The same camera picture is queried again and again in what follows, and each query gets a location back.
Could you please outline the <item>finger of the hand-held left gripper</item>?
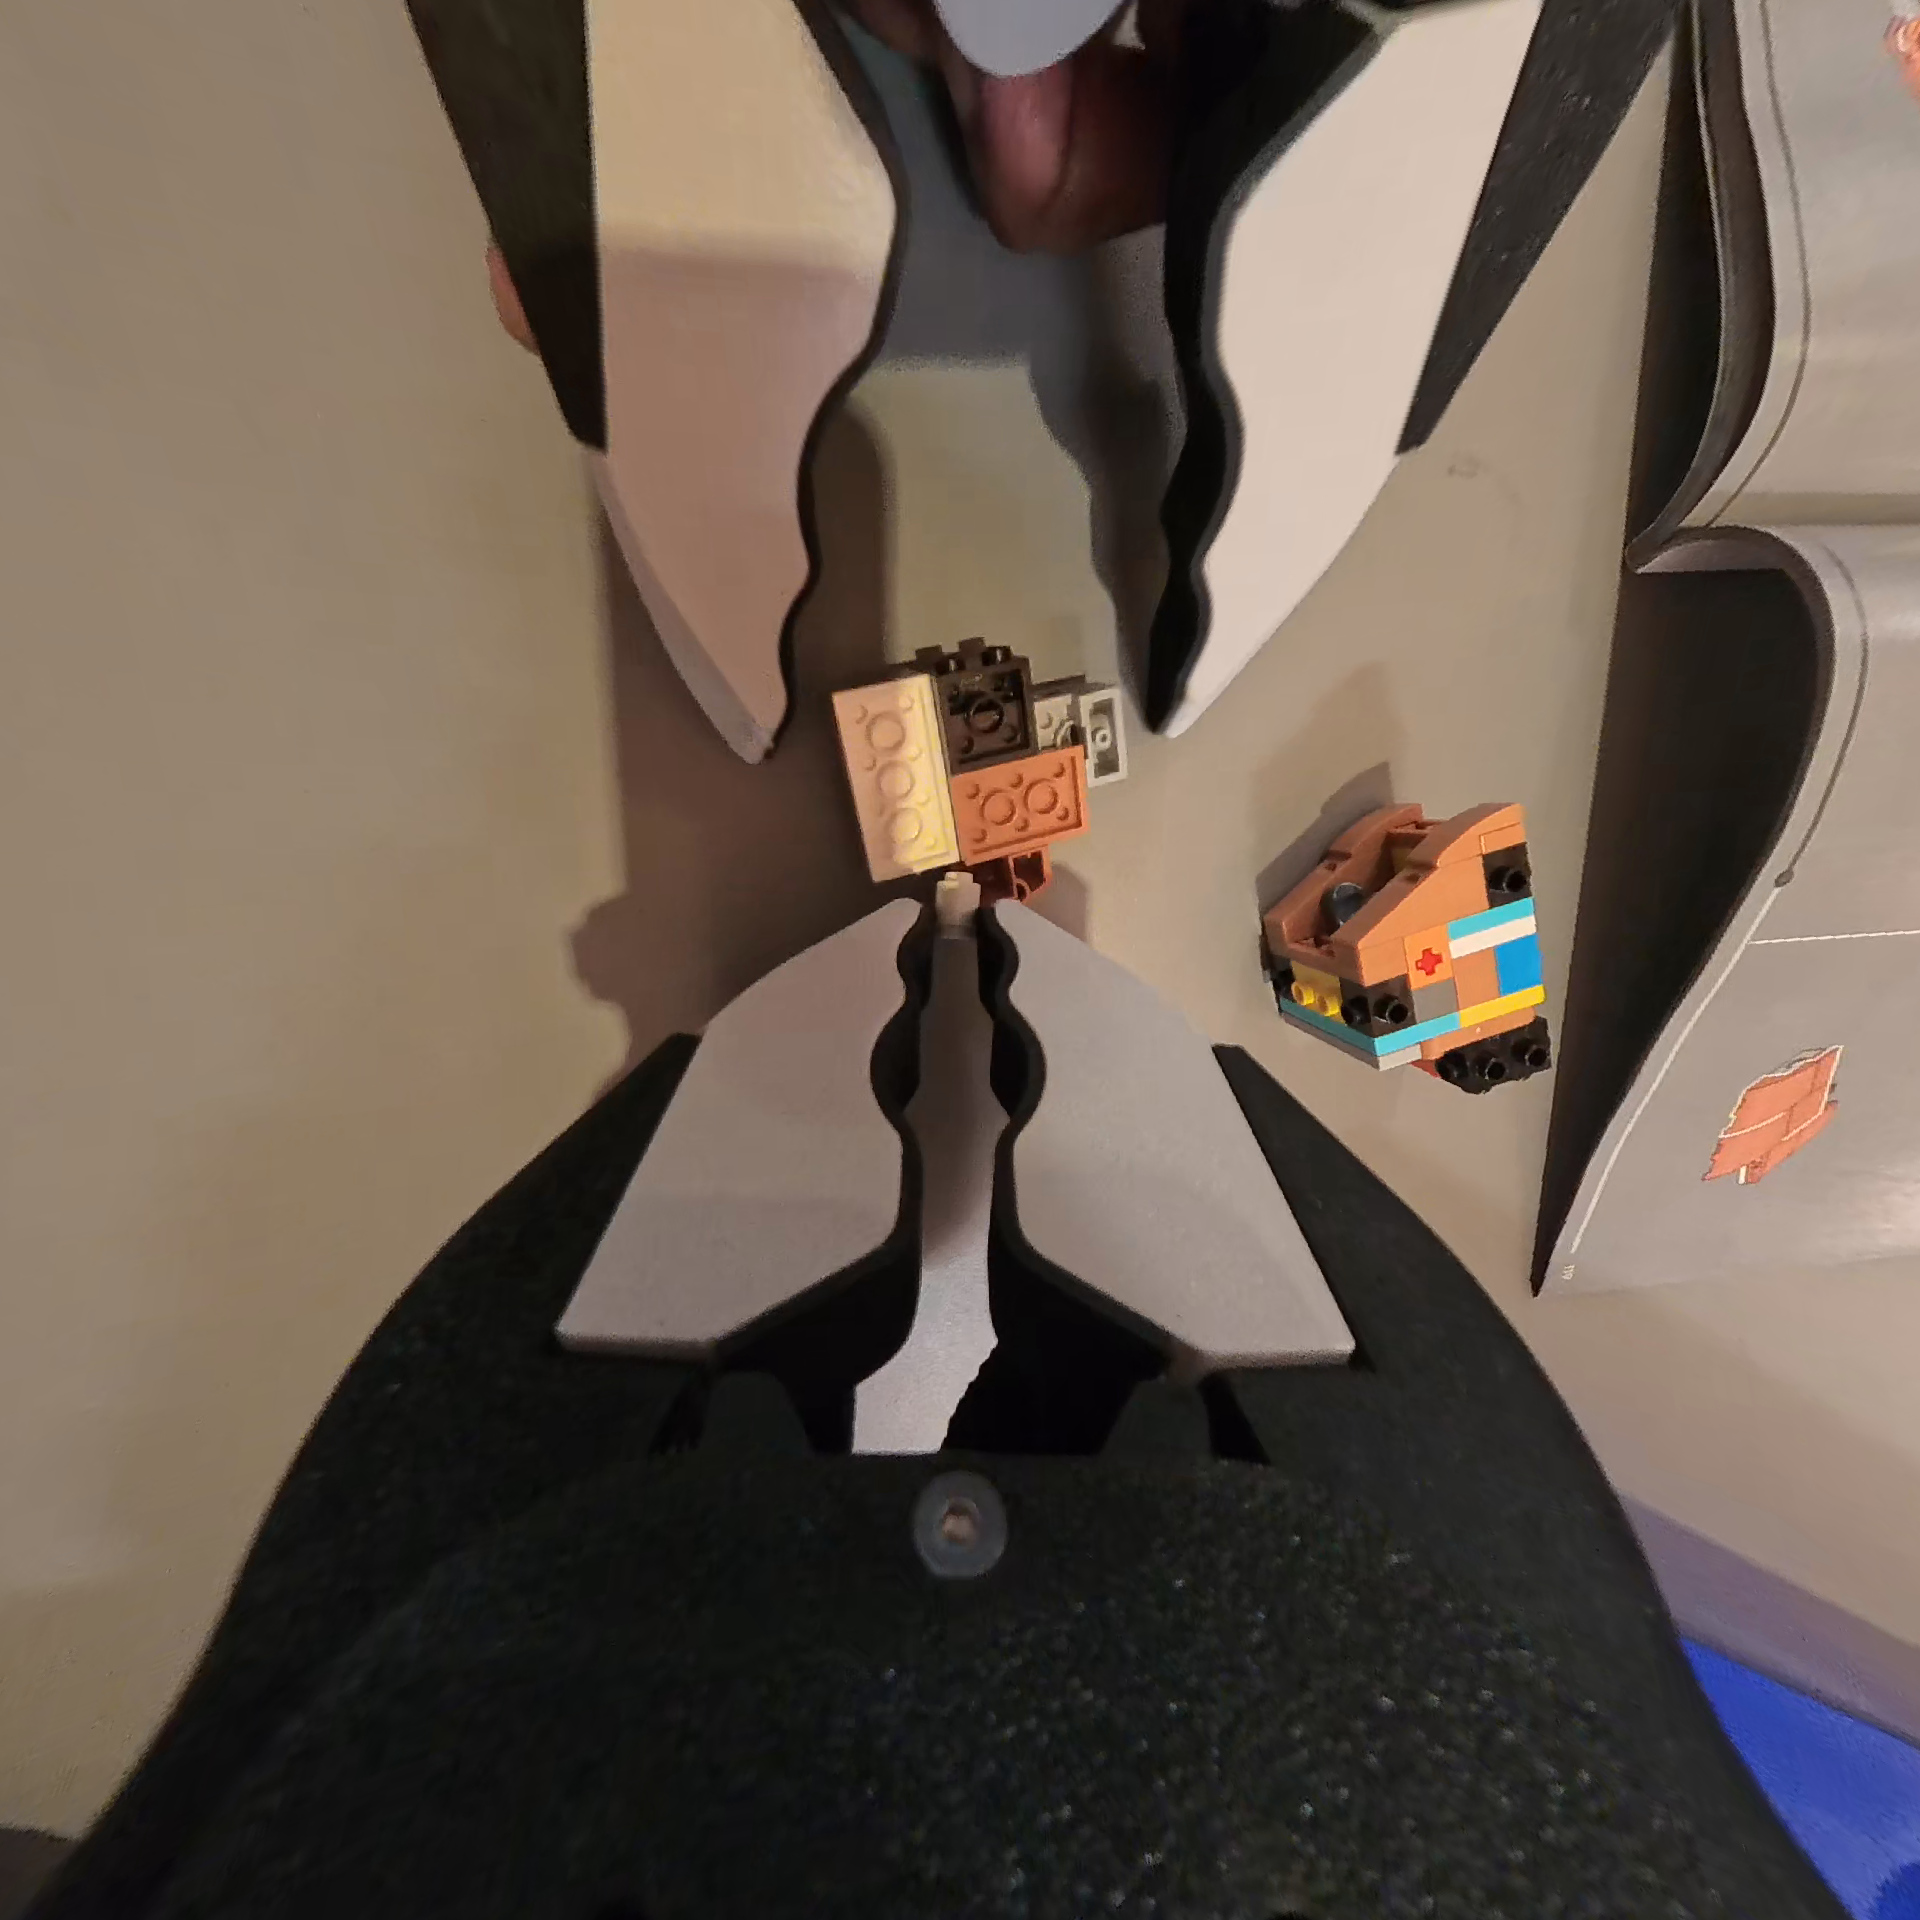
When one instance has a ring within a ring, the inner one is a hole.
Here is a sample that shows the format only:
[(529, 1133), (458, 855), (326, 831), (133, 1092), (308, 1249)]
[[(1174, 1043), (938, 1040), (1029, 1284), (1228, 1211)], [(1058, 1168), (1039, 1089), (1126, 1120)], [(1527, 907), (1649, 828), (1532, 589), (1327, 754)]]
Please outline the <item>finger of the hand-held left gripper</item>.
[(1164, 299), (1185, 443), (1142, 708), (1187, 731), (1401, 455), (1540, 7), (1193, 4)]
[(670, 663), (748, 763), (788, 708), (809, 463), (893, 299), (895, 147), (827, 4), (585, 10), (606, 449)]

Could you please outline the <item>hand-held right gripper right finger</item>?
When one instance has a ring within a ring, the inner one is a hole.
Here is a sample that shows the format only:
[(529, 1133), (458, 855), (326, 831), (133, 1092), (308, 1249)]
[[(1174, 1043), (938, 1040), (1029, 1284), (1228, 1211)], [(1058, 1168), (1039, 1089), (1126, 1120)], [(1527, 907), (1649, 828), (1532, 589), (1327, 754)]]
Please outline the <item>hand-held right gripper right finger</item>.
[(1353, 1332), (1206, 1036), (1019, 904), (975, 916), (1005, 1250), (1179, 1375), (1346, 1362)]

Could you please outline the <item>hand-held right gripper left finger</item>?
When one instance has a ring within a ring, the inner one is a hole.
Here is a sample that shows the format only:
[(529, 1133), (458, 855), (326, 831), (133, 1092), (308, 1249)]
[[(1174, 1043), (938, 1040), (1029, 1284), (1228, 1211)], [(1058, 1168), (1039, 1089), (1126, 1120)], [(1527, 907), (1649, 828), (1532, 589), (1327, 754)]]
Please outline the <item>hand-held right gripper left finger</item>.
[(559, 1322), (564, 1346), (718, 1361), (827, 1290), (902, 1267), (921, 1164), (921, 900), (876, 907), (734, 997), (700, 1036)]

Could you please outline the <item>small brown brick assembly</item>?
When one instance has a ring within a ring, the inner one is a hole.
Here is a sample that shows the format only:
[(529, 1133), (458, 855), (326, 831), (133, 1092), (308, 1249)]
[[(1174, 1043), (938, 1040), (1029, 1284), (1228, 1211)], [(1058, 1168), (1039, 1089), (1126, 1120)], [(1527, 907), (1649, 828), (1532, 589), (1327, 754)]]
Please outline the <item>small brown brick assembly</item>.
[(981, 900), (1031, 904), (1090, 796), (1129, 772), (1119, 687), (1036, 679), (982, 639), (923, 647), (831, 696), (859, 851), (876, 884), (962, 873)]

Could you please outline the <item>grey desk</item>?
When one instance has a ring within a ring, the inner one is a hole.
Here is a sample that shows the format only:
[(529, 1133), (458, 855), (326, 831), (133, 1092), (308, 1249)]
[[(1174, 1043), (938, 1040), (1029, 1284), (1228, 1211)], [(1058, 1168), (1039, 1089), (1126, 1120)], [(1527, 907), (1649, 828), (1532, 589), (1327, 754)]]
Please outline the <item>grey desk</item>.
[[(1049, 911), (1455, 1249), (1699, 1625), (1915, 1723), (1915, 1259), (1535, 1300), (1551, 1092), (1282, 1032), (1258, 873), (1385, 770), (1589, 840), (1665, 71), (1431, 443)], [(396, 1295), (871, 904), (606, 554), (398, 4), (5, 4), (5, 1825), (81, 1833)]]

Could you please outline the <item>person's left hand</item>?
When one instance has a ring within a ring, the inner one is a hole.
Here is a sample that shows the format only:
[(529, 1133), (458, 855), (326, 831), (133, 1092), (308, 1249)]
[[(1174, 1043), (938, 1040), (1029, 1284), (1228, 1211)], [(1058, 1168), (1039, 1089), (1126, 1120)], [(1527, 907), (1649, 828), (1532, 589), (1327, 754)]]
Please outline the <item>person's left hand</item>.
[(1007, 250), (1065, 253), (1164, 223), (1179, 10), (1140, 7), (1135, 31), (1015, 77), (941, 43), (975, 201)]

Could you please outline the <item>multicoloured brick model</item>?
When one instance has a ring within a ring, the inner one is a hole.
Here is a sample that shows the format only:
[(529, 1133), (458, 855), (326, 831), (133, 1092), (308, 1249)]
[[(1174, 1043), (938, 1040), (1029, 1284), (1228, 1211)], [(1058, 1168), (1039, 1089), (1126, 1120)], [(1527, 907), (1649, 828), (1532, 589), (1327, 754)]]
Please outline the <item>multicoloured brick model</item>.
[(1525, 808), (1379, 808), (1261, 916), (1281, 1020), (1470, 1095), (1551, 1068)]

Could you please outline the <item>instruction booklet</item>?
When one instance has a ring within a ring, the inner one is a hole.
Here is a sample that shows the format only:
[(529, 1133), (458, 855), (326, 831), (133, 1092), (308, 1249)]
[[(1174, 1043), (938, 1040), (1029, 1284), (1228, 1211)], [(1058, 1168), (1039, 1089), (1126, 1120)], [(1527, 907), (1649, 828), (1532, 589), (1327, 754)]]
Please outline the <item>instruction booklet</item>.
[(1535, 1290), (1915, 1250), (1915, 4), (1689, 4)]

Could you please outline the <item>blue plastic bin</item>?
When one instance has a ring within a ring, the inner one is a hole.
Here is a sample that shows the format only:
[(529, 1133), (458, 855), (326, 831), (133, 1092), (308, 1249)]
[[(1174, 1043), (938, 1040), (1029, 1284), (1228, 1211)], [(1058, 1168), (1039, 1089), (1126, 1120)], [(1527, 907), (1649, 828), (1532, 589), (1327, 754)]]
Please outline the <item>blue plastic bin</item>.
[(1915, 1917), (1915, 1744), (1691, 1639), (1685, 1653), (1721, 1728), (1846, 1914)]

